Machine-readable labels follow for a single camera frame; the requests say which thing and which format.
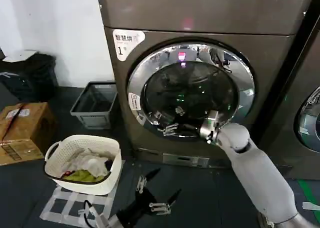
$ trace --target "green cloth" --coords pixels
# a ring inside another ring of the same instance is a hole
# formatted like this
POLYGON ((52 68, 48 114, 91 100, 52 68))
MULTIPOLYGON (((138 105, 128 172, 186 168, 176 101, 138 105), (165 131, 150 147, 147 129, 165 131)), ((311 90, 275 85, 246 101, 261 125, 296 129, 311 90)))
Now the green cloth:
POLYGON ((77 170, 74 173, 72 173, 69 176, 66 176, 63 178, 64 180, 67 181, 73 181, 73 182, 99 182, 101 180, 104 179, 103 176, 98 176, 97 178, 95 178, 92 174, 90 174, 89 171, 81 169, 81 170, 77 170))

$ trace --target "white laundry basket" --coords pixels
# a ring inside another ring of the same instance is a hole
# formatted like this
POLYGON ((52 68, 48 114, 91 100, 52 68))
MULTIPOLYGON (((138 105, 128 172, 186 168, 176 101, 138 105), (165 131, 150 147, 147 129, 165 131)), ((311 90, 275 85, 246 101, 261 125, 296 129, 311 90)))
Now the white laundry basket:
POLYGON ((44 172, 58 185, 70 191, 90 195, 106 195, 112 191, 120 175, 122 159, 119 143, 111 138, 93 135, 72 135, 63 141, 54 143, 46 152, 44 172), (87 183, 66 181, 60 178, 63 167, 78 152, 90 150, 101 155, 112 156, 113 164, 107 177, 103 180, 87 183))

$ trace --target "white wall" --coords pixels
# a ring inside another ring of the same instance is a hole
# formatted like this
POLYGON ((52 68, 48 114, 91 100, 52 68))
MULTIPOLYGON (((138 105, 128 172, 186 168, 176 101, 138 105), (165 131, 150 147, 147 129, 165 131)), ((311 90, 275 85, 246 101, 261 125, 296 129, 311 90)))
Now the white wall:
POLYGON ((114 80, 98 0, 0 0, 0 47, 55 55, 60 86, 114 80))

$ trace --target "brown cardboard box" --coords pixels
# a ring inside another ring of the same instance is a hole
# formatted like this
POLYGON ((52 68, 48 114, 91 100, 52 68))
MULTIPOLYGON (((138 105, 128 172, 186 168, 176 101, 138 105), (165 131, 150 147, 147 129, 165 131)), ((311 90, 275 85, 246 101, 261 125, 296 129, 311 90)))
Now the brown cardboard box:
POLYGON ((48 103, 5 107, 0 113, 0 166, 43 158, 56 126, 48 103))

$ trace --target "front-loading washing machine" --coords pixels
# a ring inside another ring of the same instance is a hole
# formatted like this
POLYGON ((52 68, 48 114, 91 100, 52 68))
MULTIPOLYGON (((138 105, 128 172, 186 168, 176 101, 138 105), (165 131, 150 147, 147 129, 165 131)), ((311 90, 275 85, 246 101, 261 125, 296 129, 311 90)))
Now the front-loading washing machine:
POLYGON ((99 0, 118 97, 136 154, 219 167, 226 156, 197 137, 250 129, 311 0, 99 0))
POLYGON ((320 0, 312 0, 289 55, 294 69, 279 79, 274 107, 262 111, 258 146, 286 177, 320 180, 320 0))

